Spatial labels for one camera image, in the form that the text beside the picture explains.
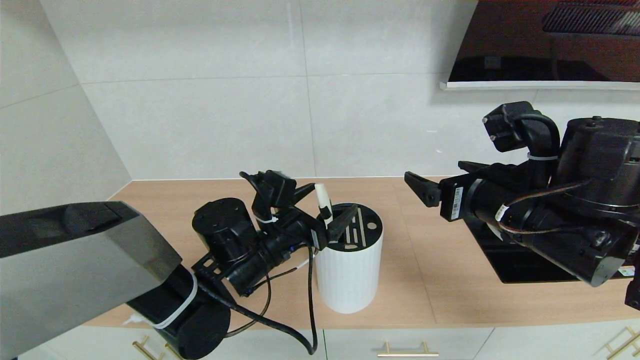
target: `black cable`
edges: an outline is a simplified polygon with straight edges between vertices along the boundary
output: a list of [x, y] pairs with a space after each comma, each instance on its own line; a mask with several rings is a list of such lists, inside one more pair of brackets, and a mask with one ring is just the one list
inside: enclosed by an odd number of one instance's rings
[[[287, 271], [285, 271], [285, 272], [281, 272], [281, 273], [279, 273], [278, 275], [274, 275], [274, 276], [271, 278], [271, 280], [277, 279], [277, 278], [279, 278], [279, 277], [281, 277], [281, 276], [285, 276], [285, 275], [287, 275], [287, 274], [291, 274], [292, 272], [296, 271], [297, 269], [298, 269], [298, 268], [291, 268], [291, 269], [288, 269], [288, 270], [287, 270]], [[264, 285], [264, 283], [265, 283], [265, 282], [269, 282], [269, 279], [267, 278], [267, 280], [263, 280], [263, 281], [261, 281], [261, 282], [258, 282], [256, 285], [254, 285], [254, 286], [251, 288], [251, 292], [253, 293], [255, 290], [258, 290], [258, 288], [260, 288], [262, 285]]]
[[[266, 275], [266, 280], [264, 282], [267, 283], [267, 301], [264, 303], [264, 308], [262, 309], [262, 312], [260, 312], [260, 316], [264, 316], [264, 314], [267, 312], [267, 310], [269, 309], [269, 305], [271, 303], [271, 278], [269, 278], [269, 274], [267, 273]], [[251, 320], [250, 322], [240, 326], [239, 328], [237, 328], [236, 330], [231, 330], [229, 331], [226, 335], [225, 338], [230, 338], [232, 336], [238, 335], [239, 333], [249, 329], [251, 326], [253, 326], [255, 323], [257, 323], [256, 320]]]
[[553, 150], [556, 152], [556, 155], [559, 154], [560, 151], [560, 132], [558, 131], [558, 126], [556, 123], [551, 120], [550, 117], [544, 116], [542, 114], [535, 113], [524, 113], [516, 115], [512, 118], [512, 121], [521, 121], [521, 120], [533, 120], [543, 123], [549, 129], [549, 133], [551, 133], [551, 146]]
[[204, 291], [208, 296], [212, 297], [213, 299], [217, 300], [218, 302], [220, 302], [221, 304], [223, 304], [224, 306], [227, 306], [229, 309], [237, 311], [238, 313], [241, 313], [242, 315], [245, 315], [246, 317], [252, 319], [252, 320], [256, 320], [259, 323], [262, 323], [264, 325], [267, 325], [268, 327], [272, 327], [276, 330], [282, 331], [288, 335], [291, 335], [292, 337], [294, 337], [296, 340], [298, 340], [305, 348], [307, 348], [307, 352], [309, 353], [309, 355], [313, 355], [316, 350], [317, 350], [317, 346], [318, 346], [318, 341], [317, 341], [317, 331], [316, 331], [316, 320], [314, 317], [314, 312], [313, 312], [313, 299], [312, 299], [312, 272], [313, 272], [313, 262], [311, 261], [312, 257], [313, 257], [313, 250], [312, 247], [309, 245], [308, 246], [309, 249], [309, 277], [308, 277], [308, 295], [309, 295], [309, 317], [310, 317], [310, 322], [311, 322], [311, 329], [312, 329], [312, 334], [313, 334], [313, 345], [311, 345], [309, 343], [309, 341], [302, 335], [300, 334], [298, 331], [296, 331], [295, 329], [286, 326], [282, 323], [279, 322], [275, 322], [269, 318], [266, 318], [264, 316], [258, 315], [256, 313], [254, 313], [253, 311], [240, 306], [238, 304], [235, 304], [231, 301], [229, 301], [228, 299], [226, 299], [225, 297], [222, 297], [221, 295], [218, 295], [215, 291], [211, 291], [207, 286], [205, 286], [202, 282], [200, 282], [199, 284], [199, 288]]

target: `black cooktop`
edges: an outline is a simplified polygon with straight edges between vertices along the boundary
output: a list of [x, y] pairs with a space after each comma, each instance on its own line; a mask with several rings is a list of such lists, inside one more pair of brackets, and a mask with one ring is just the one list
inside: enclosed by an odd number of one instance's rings
[[[535, 252], [520, 245], [499, 240], [484, 222], [465, 220], [465, 223], [500, 281], [505, 284], [578, 281], [578, 278]], [[616, 272], [611, 278], [625, 278], [625, 276]]]

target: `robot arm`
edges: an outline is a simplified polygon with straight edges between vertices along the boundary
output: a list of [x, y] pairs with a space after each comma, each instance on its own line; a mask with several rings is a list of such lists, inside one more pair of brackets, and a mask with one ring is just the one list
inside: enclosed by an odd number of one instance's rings
[[312, 354], [315, 337], [311, 345], [290, 327], [237, 305], [222, 280], [240, 296], [251, 295], [295, 250], [308, 247], [311, 253], [337, 240], [357, 207], [325, 226], [295, 206], [313, 184], [296, 188], [295, 180], [271, 170], [241, 176], [256, 190], [252, 209], [259, 229], [239, 199], [202, 206], [193, 229], [208, 253], [192, 266], [193, 274], [151, 223], [123, 202], [0, 217], [0, 359], [13, 359], [125, 303], [184, 359], [200, 359], [220, 344], [231, 309], [294, 336]]
[[[484, 222], [502, 241], [527, 247], [578, 279], [599, 286], [632, 256], [640, 224], [640, 124], [575, 119], [559, 146], [555, 124], [528, 102], [483, 118], [500, 152], [529, 148], [521, 165], [461, 161], [467, 174], [405, 182], [448, 221]], [[638, 257], [634, 261], [638, 268]], [[640, 309], [639, 274], [625, 303]]]

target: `cabinet door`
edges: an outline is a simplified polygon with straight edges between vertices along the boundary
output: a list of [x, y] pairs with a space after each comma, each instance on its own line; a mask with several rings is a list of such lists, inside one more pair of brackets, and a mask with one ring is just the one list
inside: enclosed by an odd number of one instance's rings
[[[311, 340], [311, 331], [300, 331]], [[164, 348], [164, 339], [151, 329], [130, 329], [115, 327], [80, 326], [45, 345], [61, 354], [66, 360], [146, 360], [143, 354], [132, 346], [133, 341], [142, 342], [145, 336], [149, 340], [145, 348], [156, 358], [164, 352], [163, 360], [177, 360]], [[310, 357], [305, 347], [294, 338], [275, 330], [247, 330], [234, 337], [224, 339], [205, 360], [298, 360], [326, 359], [324, 336], [318, 331], [318, 349]], [[40, 360], [33, 357], [26, 360]]]
[[67, 360], [46, 344], [20, 355], [19, 360]]
[[[625, 326], [640, 331], [640, 320], [571, 325], [496, 328], [475, 360], [606, 360], [611, 347], [620, 346], [631, 335]], [[633, 346], [615, 360], [637, 360]]]
[[[120, 327], [79, 326], [46, 345], [66, 360], [146, 360], [132, 345], [134, 341], [142, 342], [145, 336], [149, 336], [145, 348], [153, 356], [167, 352], [164, 339], [156, 331]], [[175, 359], [167, 353], [164, 360]]]
[[487, 340], [492, 328], [407, 329], [407, 330], [325, 330], [328, 360], [373, 360], [378, 352], [423, 352], [425, 341], [438, 359], [471, 360]]
[[[301, 331], [311, 343], [311, 330]], [[276, 330], [247, 330], [222, 343], [206, 360], [325, 360], [324, 337], [318, 330], [318, 348], [309, 356], [306, 348], [291, 336]]]

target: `wire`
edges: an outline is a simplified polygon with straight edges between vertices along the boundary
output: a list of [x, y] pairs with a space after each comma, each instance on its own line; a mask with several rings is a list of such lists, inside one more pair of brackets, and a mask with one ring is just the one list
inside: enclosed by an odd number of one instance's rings
[[556, 125], [556, 123], [551, 120], [550, 117], [546, 117], [542, 114], [535, 114], [535, 113], [524, 113], [524, 114], [519, 114], [513, 117], [512, 119], [514, 122], [515, 121], [522, 121], [522, 120], [533, 120], [533, 121], [538, 121], [543, 123], [544, 125], [547, 126], [547, 128], [549, 129], [549, 133], [551, 133], [551, 146], [553, 147], [553, 150], [556, 152], [555, 155], [557, 155], [560, 151], [560, 132], [558, 131], [558, 126]]
[[[309, 259], [312, 259], [313, 256], [313, 250], [311, 245], [308, 245], [308, 249], [309, 249]], [[200, 289], [202, 289], [202, 291], [204, 291], [208, 296], [212, 297], [213, 299], [217, 300], [218, 302], [220, 302], [221, 304], [223, 304], [224, 306], [227, 306], [229, 309], [237, 311], [238, 313], [241, 313], [242, 315], [247, 316], [248, 318], [252, 319], [252, 320], [256, 320], [259, 323], [263, 323], [264, 325], [267, 325], [269, 327], [272, 327], [276, 330], [282, 331], [288, 335], [291, 335], [292, 337], [294, 337], [296, 340], [298, 340], [305, 348], [307, 348], [307, 352], [309, 353], [309, 355], [313, 355], [316, 350], [317, 350], [317, 346], [318, 346], [318, 338], [317, 338], [317, 331], [316, 331], [316, 319], [314, 316], [314, 307], [313, 307], [313, 298], [312, 298], [312, 274], [313, 274], [313, 262], [310, 260], [309, 261], [309, 275], [308, 275], [308, 297], [309, 297], [309, 318], [310, 318], [310, 322], [311, 322], [311, 330], [312, 330], [312, 335], [313, 335], [313, 345], [309, 343], [309, 341], [302, 335], [300, 334], [298, 331], [296, 331], [295, 329], [286, 326], [282, 323], [279, 322], [275, 322], [269, 318], [266, 318], [264, 316], [258, 315], [256, 313], [254, 313], [253, 311], [240, 306], [238, 304], [235, 304], [231, 301], [229, 301], [228, 299], [226, 299], [225, 297], [217, 294], [215, 291], [211, 291], [207, 286], [204, 285], [203, 282], [200, 282], [199, 287]]]
[[530, 234], [548, 234], [548, 233], [557, 233], [559, 231], [572, 231], [575, 230], [576, 228], [566, 228], [566, 227], [555, 227], [553, 229], [544, 229], [544, 230], [523, 230], [523, 229], [516, 229], [514, 227], [510, 227], [507, 225], [504, 225], [502, 223], [502, 217], [504, 216], [504, 214], [507, 212], [507, 210], [513, 206], [514, 204], [517, 204], [521, 201], [527, 200], [527, 199], [535, 199], [535, 198], [540, 198], [540, 197], [546, 197], [546, 196], [550, 196], [550, 195], [556, 195], [559, 193], [565, 193], [569, 190], [574, 190], [577, 188], [581, 188], [585, 185], [587, 185], [589, 182], [591, 182], [591, 179], [587, 179], [587, 180], [583, 180], [583, 181], [578, 181], [575, 183], [569, 183], [569, 184], [564, 184], [564, 185], [560, 185], [560, 186], [553, 186], [550, 188], [546, 188], [544, 190], [534, 190], [532, 192], [529, 193], [525, 193], [524, 195], [520, 195], [517, 198], [509, 201], [509, 202], [505, 202], [500, 209], [498, 210], [498, 212], [496, 212], [495, 215], [495, 219], [498, 223], [498, 227], [500, 227], [502, 230], [508, 232], [508, 233], [512, 233], [512, 234], [521, 234], [521, 235], [530, 235]]
[[542, 189], [542, 190], [533, 190], [531, 192], [525, 193], [524, 195], [520, 195], [517, 198], [509, 201], [509, 202], [505, 202], [504, 205], [506, 207], [510, 207], [514, 204], [517, 204], [521, 201], [527, 200], [527, 199], [533, 199], [533, 198], [539, 198], [539, 197], [546, 197], [549, 195], [555, 195], [558, 193], [564, 193], [567, 192], [569, 190], [574, 190], [577, 188], [581, 188], [585, 185], [587, 185], [588, 183], [591, 182], [591, 179], [587, 179], [587, 180], [583, 180], [583, 181], [577, 181], [574, 183], [568, 183], [568, 184], [564, 184], [564, 185], [559, 185], [559, 186], [552, 186], [550, 188], [546, 188], [546, 189]]
[[[292, 272], [296, 271], [297, 269], [298, 269], [297, 267], [296, 267], [296, 268], [288, 269], [288, 270], [287, 270], [287, 271], [285, 271], [285, 272], [281, 272], [281, 273], [279, 273], [278, 275], [274, 275], [274, 276], [271, 278], [271, 280], [277, 279], [277, 278], [279, 278], [279, 277], [281, 277], [281, 276], [285, 276], [285, 275], [287, 275], [287, 274], [291, 274]], [[264, 283], [265, 283], [265, 282], [266, 282], [267, 284], [269, 284], [269, 278], [267, 278], [266, 280], [263, 280], [263, 281], [261, 281], [261, 282], [258, 282], [256, 285], [254, 285], [254, 286], [251, 288], [250, 292], [251, 292], [251, 293], [253, 293], [255, 290], [258, 290], [258, 288], [260, 288], [262, 285], [264, 285]]]
[[[269, 309], [269, 305], [271, 303], [271, 278], [269, 278], [269, 274], [266, 275], [266, 282], [267, 282], [267, 301], [264, 303], [264, 308], [262, 309], [262, 312], [260, 313], [260, 316], [264, 316], [264, 314], [267, 312], [267, 310]], [[249, 329], [251, 326], [253, 326], [255, 323], [257, 323], [258, 321], [256, 320], [251, 320], [250, 322], [240, 326], [239, 328], [237, 328], [236, 330], [231, 330], [229, 331], [226, 335], [225, 338], [230, 338], [232, 336], [238, 335], [239, 333]]]

